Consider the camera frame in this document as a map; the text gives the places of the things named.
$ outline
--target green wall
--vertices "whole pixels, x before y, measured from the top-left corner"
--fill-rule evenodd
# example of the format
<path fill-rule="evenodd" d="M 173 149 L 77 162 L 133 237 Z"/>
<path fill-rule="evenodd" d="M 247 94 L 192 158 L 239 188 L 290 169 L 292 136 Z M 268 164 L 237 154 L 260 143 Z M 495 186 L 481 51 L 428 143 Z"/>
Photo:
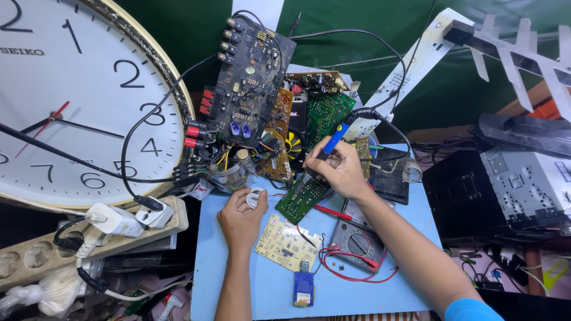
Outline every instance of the green wall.
<path fill-rule="evenodd" d="M 179 71 L 219 51 L 225 20 L 232 14 L 232 1 L 116 0 L 166 50 Z M 285 0 L 277 32 L 289 33 L 291 23 L 301 14 L 296 34 L 341 27 L 375 32 L 398 52 L 406 53 L 419 37 L 431 4 L 430 0 L 338 1 Z M 496 14 L 501 38 L 515 37 L 520 17 L 532 20 L 532 30 L 542 35 L 557 31 L 559 24 L 571 25 L 570 0 L 437 0 L 432 16 L 450 7 L 477 26 L 485 13 Z M 538 50 L 558 57 L 557 40 L 540 41 Z M 331 66 L 361 80 L 360 92 L 375 90 L 396 66 L 396 59 L 383 59 L 391 52 L 371 37 L 336 34 L 298 42 L 292 63 L 310 67 Z M 403 131 L 473 123 L 482 112 L 495 113 L 515 99 L 498 61 L 487 58 L 490 82 L 476 73 L 469 51 L 451 52 L 398 105 L 394 124 Z M 213 83 L 219 63 L 212 61 L 185 78 L 189 90 L 201 91 Z M 522 75 L 528 88 L 541 78 Z M 363 102 L 370 95 L 360 96 Z"/>

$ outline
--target power strip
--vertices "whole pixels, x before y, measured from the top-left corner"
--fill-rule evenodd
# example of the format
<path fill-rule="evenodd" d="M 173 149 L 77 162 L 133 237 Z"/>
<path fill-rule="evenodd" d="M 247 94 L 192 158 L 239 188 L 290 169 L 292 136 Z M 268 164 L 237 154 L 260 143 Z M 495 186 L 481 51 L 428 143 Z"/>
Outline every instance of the power strip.
<path fill-rule="evenodd" d="M 138 238 L 113 235 L 108 244 L 95 248 L 83 262 L 103 259 L 186 230 L 188 218 L 184 201 L 174 196 L 165 197 L 161 201 L 174 209 L 171 220 L 164 228 L 146 228 Z M 139 207 L 130 208 L 129 211 L 136 212 Z M 92 225 L 84 222 L 68 228 L 62 237 L 68 234 L 87 235 L 92 228 Z M 54 234 L 55 232 L 0 250 L 0 292 L 36 282 L 66 267 L 75 268 L 75 253 L 54 245 Z"/>

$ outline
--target orange wire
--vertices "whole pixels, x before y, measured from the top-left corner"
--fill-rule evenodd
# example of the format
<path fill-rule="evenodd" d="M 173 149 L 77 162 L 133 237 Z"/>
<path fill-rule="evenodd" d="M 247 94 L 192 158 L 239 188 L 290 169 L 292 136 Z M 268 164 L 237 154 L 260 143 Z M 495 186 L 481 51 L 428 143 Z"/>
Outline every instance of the orange wire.
<path fill-rule="evenodd" d="M 275 150 L 273 150 L 273 149 L 269 148 L 268 146 L 264 145 L 264 143 L 262 143 L 262 142 L 260 142 L 260 145 L 264 146 L 266 149 L 269 149 L 269 150 L 271 150 L 271 151 L 273 151 L 273 152 L 276 152 Z"/>

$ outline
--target blue tabletop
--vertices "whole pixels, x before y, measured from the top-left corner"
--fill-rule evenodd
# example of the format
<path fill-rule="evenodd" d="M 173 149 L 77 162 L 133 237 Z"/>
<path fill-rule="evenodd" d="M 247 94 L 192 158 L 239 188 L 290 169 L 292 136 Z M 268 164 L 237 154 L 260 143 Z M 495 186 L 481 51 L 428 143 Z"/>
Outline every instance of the blue tabletop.
<path fill-rule="evenodd" d="M 406 150 L 406 145 L 386 146 Z M 281 192 L 262 178 L 252 177 L 248 187 L 266 188 L 269 195 Z M 216 220 L 216 213 L 224 207 L 228 198 L 228 195 L 215 191 L 202 202 L 192 288 L 191 320 L 193 321 L 214 318 L 228 255 L 228 247 Z M 279 199 L 279 197 L 270 197 L 270 209 L 262 217 L 260 234 L 271 213 L 283 217 L 275 210 Z M 323 204 L 319 204 L 341 211 L 343 202 L 341 196 L 334 194 L 324 200 Z M 442 248 L 422 183 L 410 184 L 409 205 L 397 204 L 395 209 L 428 239 Z M 327 246 L 336 223 L 337 218 L 334 216 L 311 210 L 301 220 L 299 226 L 307 228 L 310 235 L 325 233 L 325 246 Z M 369 275 L 338 258 L 328 256 L 327 261 L 330 267 L 335 262 L 336 270 L 340 264 L 343 264 L 345 270 L 341 273 L 347 276 L 365 278 Z M 318 266 L 319 259 L 316 259 L 312 272 L 315 272 Z M 387 278 L 394 267 L 395 262 L 388 255 L 379 273 L 372 280 Z M 307 308 L 293 305 L 293 272 L 255 252 L 252 252 L 250 259 L 250 279 L 253 320 L 431 310 L 411 288 L 401 271 L 389 281 L 375 284 L 342 280 L 322 267 L 314 278 L 315 305 Z"/>

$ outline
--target wall clock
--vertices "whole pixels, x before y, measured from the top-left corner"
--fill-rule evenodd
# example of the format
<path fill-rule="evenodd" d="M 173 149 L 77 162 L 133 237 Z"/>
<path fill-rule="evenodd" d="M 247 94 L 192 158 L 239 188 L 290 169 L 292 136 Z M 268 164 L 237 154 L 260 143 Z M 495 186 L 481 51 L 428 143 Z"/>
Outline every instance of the wall clock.
<path fill-rule="evenodd" d="M 0 122 L 120 173 L 124 136 L 179 76 L 166 53 L 110 0 L 0 0 Z M 164 179 L 184 159 L 180 86 L 129 142 L 127 175 Z M 131 183 L 158 196 L 169 183 Z M 132 201 L 119 178 L 0 133 L 0 191 L 54 207 Z"/>

